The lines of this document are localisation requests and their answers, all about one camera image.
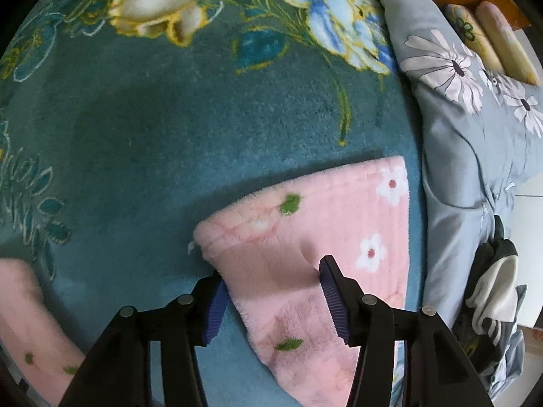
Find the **pink fleece flower garment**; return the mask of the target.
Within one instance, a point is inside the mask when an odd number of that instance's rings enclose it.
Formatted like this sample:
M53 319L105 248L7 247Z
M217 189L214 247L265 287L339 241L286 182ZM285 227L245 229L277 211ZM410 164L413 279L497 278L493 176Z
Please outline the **pink fleece flower garment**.
M409 273L403 158L305 163L184 152L54 157L1 164L1 344L31 388L58 405L101 333L134 309L123 347L145 341L137 386L151 406L188 404L180 316L150 319L213 273L225 320L197 347L211 406L343 406L358 353L334 327L318 264L396 308Z

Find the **black white striped garment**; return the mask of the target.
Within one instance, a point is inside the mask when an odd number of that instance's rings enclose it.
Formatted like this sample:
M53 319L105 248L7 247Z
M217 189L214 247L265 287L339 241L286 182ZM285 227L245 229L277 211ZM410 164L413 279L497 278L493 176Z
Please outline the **black white striped garment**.
M494 234L477 248L453 333L490 395L522 374L524 334L517 315L526 285L516 283L516 246L494 217Z

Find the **grey daisy print quilt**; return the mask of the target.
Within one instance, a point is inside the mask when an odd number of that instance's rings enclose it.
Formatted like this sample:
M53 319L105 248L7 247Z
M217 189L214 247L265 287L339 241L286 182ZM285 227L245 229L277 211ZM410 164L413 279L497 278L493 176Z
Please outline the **grey daisy print quilt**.
M381 0L423 121L423 303L453 329L477 248L542 170L542 91L486 69L432 0Z

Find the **teal floral plush blanket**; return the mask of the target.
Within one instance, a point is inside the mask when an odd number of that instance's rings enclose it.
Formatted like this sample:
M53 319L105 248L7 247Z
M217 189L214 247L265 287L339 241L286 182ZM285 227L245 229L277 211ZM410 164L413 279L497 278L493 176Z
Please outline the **teal floral plush blanket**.
M1 164L144 151L282 170L403 158L402 308L418 305L420 114L380 0L40 0L1 59Z

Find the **cream floral pillow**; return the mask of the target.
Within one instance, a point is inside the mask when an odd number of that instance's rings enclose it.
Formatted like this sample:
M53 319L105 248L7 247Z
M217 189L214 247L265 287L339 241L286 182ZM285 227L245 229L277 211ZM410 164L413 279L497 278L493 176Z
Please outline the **cream floral pillow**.
M444 6L446 19L490 71L520 82L542 85L535 65L497 5L482 1L472 12L464 5Z

